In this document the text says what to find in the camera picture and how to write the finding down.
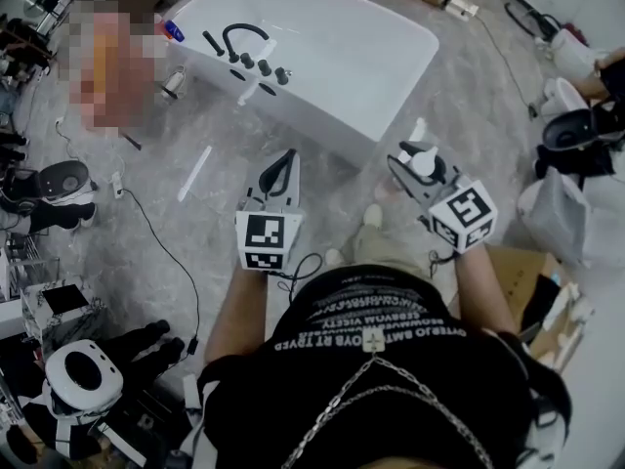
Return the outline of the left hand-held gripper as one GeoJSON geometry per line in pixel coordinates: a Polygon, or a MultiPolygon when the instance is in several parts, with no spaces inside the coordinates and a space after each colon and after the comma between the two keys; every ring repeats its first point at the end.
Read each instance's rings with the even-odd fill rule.
{"type": "Polygon", "coordinates": [[[243,269],[285,270],[304,220],[300,177],[301,160],[294,149],[279,151],[251,166],[234,218],[243,269]]]}

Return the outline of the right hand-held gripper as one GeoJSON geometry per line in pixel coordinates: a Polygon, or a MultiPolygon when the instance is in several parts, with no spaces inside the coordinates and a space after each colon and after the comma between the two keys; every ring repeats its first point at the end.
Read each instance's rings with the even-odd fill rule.
{"type": "Polygon", "coordinates": [[[489,238],[497,207],[480,180],[472,180],[453,163],[436,155],[436,146],[401,141],[389,168],[402,189],[421,210],[427,229],[463,254],[489,238]]]}

